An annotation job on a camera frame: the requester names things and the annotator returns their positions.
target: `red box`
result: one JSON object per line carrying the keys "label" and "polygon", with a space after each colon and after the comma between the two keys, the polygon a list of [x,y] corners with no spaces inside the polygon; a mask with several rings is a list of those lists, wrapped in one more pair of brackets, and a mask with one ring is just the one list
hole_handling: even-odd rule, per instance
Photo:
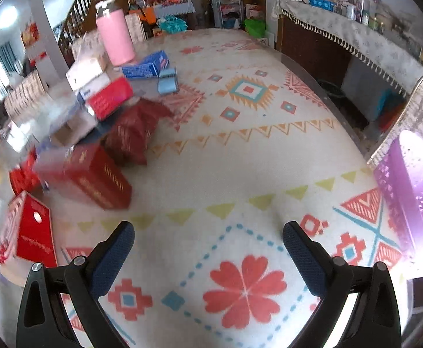
{"label": "red box", "polygon": [[50,210],[26,191],[9,204],[0,236],[0,271],[24,286],[33,263],[56,267]]}
{"label": "red box", "polygon": [[99,144],[50,149],[39,155],[33,170],[63,196],[92,200],[103,209],[126,209],[131,184]]}
{"label": "red box", "polygon": [[133,95],[130,83],[125,77],[120,77],[90,97],[86,104],[94,110],[97,119],[102,121]]}

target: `blue gripper pad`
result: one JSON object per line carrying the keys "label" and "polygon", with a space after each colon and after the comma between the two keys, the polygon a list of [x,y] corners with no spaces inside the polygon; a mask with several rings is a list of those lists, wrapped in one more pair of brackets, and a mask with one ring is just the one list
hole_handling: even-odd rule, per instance
{"label": "blue gripper pad", "polygon": [[94,268],[92,276],[89,279],[90,293],[95,299],[109,292],[118,272],[133,247],[133,225],[126,221],[123,221],[120,225],[118,225],[117,229],[107,239],[106,243],[111,243],[111,245]]}
{"label": "blue gripper pad", "polygon": [[322,298],[327,293],[326,273],[290,224],[287,223],[282,232],[284,245],[310,293]]}

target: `teal plastic bag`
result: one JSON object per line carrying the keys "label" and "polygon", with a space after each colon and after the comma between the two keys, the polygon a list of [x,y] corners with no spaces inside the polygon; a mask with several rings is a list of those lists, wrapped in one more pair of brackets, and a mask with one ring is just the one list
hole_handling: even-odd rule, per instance
{"label": "teal plastic bag", "polygon": [[187,30],[187,23],[175,16],[160,18],[157,25],[168,34],[176,34]]}
{"label": "teal plastic bag", "polygon": [[264,38],[266,31],[265,21],[260,21],[258,19],[248,19],[245,20],[245,31],[247,31],[254,38]]}

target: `red flower petal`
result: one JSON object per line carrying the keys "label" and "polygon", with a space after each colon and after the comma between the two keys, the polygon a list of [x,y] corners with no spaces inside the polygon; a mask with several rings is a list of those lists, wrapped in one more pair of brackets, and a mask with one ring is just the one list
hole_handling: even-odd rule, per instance
{"label": "red flower petal", "polygon": [[223,316],[222,325],[225,329],[235,327],[237,329],[244,329],[250,321],[250,312],[247,299],[242,297],[229,311]]}
{"label": "red flower petal", "polygon": [[259,257],[257,259],[253,255],[245,257],[242,262],[242,277],[247,289],[263,276],[267,266],[268,259],[265,257]]}
{"label": "red flower petal", "polygon": [[280,294],[287,288],[286,282],[282,281],[283,278],[284,272],[272,271],[249,289],[249,292],[262,296]]}
{"label": "red flower petal", "polygon": [[243,291],[242,278],[239,270],[231,262],[221,262],[219,271],[211,271],[210,277],[223,288]]}
{"label": "red flower petal", "polygon": [[227,290],[206,292],[203,296],[204,301],[207,303],[205,310],[209,313],[219,313],[230,307],[241,295],[241,292],[229,292]]}
{"label": "red flower petal", "polygon": [[276,302],[261,296],[249,295],[249,306],[252,315],[260,323],[269,323],[271,314],[280,312],[280,307]]}

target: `orange zigzag pattern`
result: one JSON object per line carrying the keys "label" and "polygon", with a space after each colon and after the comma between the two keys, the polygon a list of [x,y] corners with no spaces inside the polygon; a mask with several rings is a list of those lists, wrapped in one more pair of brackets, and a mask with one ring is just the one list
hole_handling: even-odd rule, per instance
{"label": "orange zigzag pattern", "polygon": [[260,126],[260,127],[254,127],[254,128],[248,128],[248,129],[240,129],[238,131],[231,131],[231,132],[221,132],[217,133],[216,135],[209,135],[209,136],[197,136],[193,139],[186,139],[182,141],[176,141],[176,142],[168,142],[166,144],[162,145],[155,145],[153,147],[150,147],[147,151],[151,152],[155,157],[160,158],[160,156],[166,151],[167,148],[171,148],[176,154],[181,154],[184,150],[186,144],[191,143],[199,148],[203,149],[207,145],[208,141],[211,137],[216,139],[220,144],[223,144],[226,146],[228,144],[229,138],[232,135],[235,135],[237,137],[240,137],[245,142],[248,142],[250,140],[250,136],[252,135],[252,132],[257,131],[261,133],[264,137],[270,138],[271,133],[275,130],[278,130],[282,133],[284,133],[286,136],[289,135],[289,132],[291,129],[291,126],[295,127],[297,130],[300,130],[303,133],[307,132],[307,126],[312,126],[318,131],[322,130],[323,124],[328,126],[331,129],[334,129],[334,125],[336,121],[334,119],[322,119],[322,120],[309,120],[309,121],[302,121],[302,122],[293,122],[293,123],[283,123],[283,124],[276,124],[272,126]]}

